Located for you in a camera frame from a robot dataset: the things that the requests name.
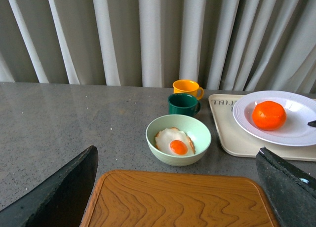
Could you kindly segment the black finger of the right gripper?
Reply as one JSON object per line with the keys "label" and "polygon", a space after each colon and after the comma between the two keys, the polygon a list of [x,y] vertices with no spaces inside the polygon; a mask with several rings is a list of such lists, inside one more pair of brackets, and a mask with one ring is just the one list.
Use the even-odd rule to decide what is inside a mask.
{"label": "black finger of the right gripper", "polygon": [[308,122],[308,126],[316,127],[316,120]]}

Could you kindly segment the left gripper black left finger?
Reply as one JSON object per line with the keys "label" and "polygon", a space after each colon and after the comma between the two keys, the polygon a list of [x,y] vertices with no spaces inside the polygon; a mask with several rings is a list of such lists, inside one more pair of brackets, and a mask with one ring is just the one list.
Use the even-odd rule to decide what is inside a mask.
{"label": "left gripper black left finger", "polygon": [[90,146],[0,212],[2,227],[78,227],[94,187],[98,150]]}

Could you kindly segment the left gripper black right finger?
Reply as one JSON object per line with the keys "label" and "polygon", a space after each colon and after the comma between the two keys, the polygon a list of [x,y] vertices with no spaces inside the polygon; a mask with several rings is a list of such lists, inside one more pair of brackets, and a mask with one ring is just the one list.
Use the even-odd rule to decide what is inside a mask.
{"label": "left gripper black right finger", "polygon": [[262,187],[282,227],[316,225],[316,179],[267,148],[256,155]]}

